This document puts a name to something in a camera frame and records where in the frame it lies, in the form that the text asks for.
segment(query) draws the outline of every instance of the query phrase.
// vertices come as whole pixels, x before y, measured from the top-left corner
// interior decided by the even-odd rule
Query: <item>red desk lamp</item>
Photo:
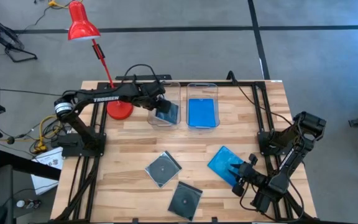
[[[110,81],[111,88],[114,88],[112,79],[107,68],[106,62],[104,61],[104,54],[96,43],[95,38],[100,37],[99,30],[88,20],[85,12],[85,7],[78,1],[73,1],[68,7],[73,20],[70,29],[68,30],[68,40],[92,40],[93,49],[98,56],[98,59],[102,62],[102,65],[107,73]],[[107,112],[110,117],[114,119],[126,119],[132,114],[134,106],[130,103],[121,101],[112,101],[107,105]]]

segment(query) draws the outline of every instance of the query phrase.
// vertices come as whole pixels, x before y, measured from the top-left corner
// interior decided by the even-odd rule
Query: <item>lamp shade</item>
[[[73,21],[68,30],[68,40],[90,40],[100,37],[99,30],[88,20],[82,3],[71,2],[68,10]]]

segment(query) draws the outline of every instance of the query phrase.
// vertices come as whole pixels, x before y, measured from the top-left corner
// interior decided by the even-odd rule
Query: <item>clear plastic container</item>
[[[171,105],[171,114],[160,114],[157,109],[149,111],[147,117],[147,122],[152,125],[153,129],[156,130],[173,130],[178,128],[180,123],[180,83],[170,82],[170,81],[161,81],[165,88],[165,94],[158,97],[165,98],[169,100]],[[169,116],[168,119],[162,119],[163,116]]]
[[[187,85],[186,122],[189,129],[208,131],[219,126],[218,86],[212,83]]]

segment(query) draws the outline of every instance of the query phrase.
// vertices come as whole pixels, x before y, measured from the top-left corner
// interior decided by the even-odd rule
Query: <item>blue plastic container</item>
[[[219,126],[218,86],[212,83],[187,86],[186,122],[194,130],[211,130]]]

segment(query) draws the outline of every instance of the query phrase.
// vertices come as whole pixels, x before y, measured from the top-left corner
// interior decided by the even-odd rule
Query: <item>blue plastic tray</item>
[[[189,121],[191,127],[215,128],[215,109],[213,99],[189,99]]]
[[[238,173],[238,169],[230,166],[230,164],[242,164],[243,160],[236,156],[225,146],[216,153],[212,160],[208,163],[208,167],[211,168],[217,175],[219,175],[224,181],[230,184],[232,187],[236,184],[236,178],[228,171],[231,170]]]

